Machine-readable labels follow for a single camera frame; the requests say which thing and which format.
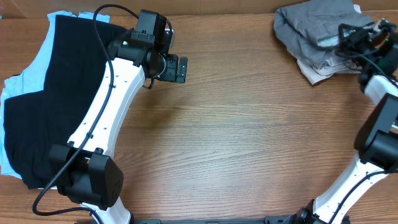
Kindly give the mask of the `grey shorts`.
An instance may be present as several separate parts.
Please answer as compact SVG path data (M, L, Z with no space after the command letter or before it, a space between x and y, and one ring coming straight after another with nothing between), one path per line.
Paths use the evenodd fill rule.
M274 31L294 57L323 68L339 44L340 24L370 28L374 21L355 11L352 0L311 0L277 9Z

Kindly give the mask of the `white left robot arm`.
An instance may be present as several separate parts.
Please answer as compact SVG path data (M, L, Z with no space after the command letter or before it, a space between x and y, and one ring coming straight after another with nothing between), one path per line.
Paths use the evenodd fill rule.
M80 125L66 144L50 149L52 171L64 169L55 182L59 194L89 211L95 223L134 223L120 198L124 175L113 157L121 125L144 80L143 67L130 60L107 63Z

